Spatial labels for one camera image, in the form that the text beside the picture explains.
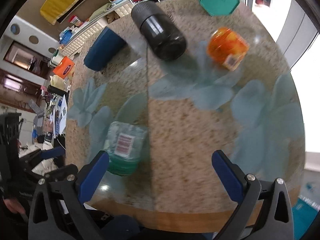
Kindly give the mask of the person's left hand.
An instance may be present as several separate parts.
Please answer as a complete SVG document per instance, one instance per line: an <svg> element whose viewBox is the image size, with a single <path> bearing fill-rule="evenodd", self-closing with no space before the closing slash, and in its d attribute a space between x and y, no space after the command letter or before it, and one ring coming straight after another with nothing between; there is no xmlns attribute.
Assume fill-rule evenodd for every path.
<svg viewBox="0 0 320 240"><path fill-rule="evenodd" d="M3 199L4 204L12 213L25 215L25 209L16 198Z"/></svg>

